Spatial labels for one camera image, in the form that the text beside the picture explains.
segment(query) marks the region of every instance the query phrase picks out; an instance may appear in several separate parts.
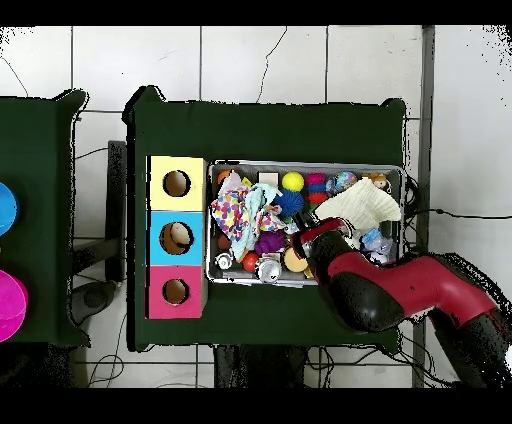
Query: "shape sorter box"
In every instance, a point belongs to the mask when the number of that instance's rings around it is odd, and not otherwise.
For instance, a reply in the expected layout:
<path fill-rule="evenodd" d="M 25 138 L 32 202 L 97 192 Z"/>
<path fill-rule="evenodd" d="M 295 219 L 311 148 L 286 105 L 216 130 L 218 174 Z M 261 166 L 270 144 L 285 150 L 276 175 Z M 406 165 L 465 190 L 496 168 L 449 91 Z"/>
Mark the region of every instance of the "shape sorter box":
<path fill-rule="evenodd" d="M 146 316 L 200 318 L 208 298 L 204 272 L 206 162 L 201 158 L 151 156 L 147 178 Z M 166 298 L 170 283 L 186 293 L 182 301 Z"/>

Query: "wooden block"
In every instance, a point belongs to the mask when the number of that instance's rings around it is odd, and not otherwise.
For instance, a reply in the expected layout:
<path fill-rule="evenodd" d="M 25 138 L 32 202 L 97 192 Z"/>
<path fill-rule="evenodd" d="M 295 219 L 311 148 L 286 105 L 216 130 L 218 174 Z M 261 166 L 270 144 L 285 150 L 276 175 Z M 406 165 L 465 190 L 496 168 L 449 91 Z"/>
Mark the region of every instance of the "wooden block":
<path fill-rule="evenodd" d="M 201 318 L 208 298 L 202 266 L 151 266 L 149 319 Z"/>
<path fill-rule="evenodd" d="M 279 174 L 277 172 L 258 172 L 258 182 L 278 188 Z"/>
<path fill-rule="evenodd" d="M 151 156 L 151 210 L 205 210 L 206 162 L 201 158 Z"/>
<path fill-rule="evenodd" d="M 149 265 L 201 266 L 204 263 L 202 212 L 151 211 L 150 217 Z"/>

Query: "round hole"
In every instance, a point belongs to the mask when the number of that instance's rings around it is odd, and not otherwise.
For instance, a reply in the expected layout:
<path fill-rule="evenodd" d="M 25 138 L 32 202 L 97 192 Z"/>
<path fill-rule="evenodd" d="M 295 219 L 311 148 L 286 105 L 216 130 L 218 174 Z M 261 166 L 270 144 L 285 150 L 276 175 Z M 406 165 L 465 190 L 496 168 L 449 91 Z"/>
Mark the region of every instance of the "round hole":
<path fill-rule="evenodd" d="M 181 305 L 189 296 L 187 283 L 181 279 L 169 280 L 163 285 L 162 294 L 167 303 Z"/>
<path fill-rule="evenodd" d="M 187 253 L 193 242 L 192 230 L 183 222 L 171 222 L 160 231 L 160 246 L 170 255 Z"/>
<path fill-rule="evenodd" d="M 171 197 L 183 197 L 190 190 L 190 178 L 183 171 L 171 171 L 164 177 L 164 191 Z"/>

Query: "purple toy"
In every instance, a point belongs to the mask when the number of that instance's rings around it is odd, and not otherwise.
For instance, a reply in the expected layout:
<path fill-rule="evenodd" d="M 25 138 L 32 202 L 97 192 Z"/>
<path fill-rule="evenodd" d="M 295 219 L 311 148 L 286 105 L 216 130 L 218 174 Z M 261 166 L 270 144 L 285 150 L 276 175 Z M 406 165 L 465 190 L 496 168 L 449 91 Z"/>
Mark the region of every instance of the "purple toy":
<path fill-rule="evenodd" d="M 263 253 L 275 253 L 284 247 L 283 231 L 262 231 L 254 246 L 254 251 L 261 256 Z"/>

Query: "yellow cube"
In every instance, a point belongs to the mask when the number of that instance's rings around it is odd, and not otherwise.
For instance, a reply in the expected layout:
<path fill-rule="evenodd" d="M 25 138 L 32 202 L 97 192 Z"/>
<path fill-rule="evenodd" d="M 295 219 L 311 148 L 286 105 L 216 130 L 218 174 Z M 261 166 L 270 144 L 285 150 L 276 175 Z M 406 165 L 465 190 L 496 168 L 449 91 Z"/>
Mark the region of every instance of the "yellow cube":
<path fill-rule="evenodd" d="M 149 204 L 153 211 L 205 210 L 206 162 L 201 158 L 151 156 Z"/>

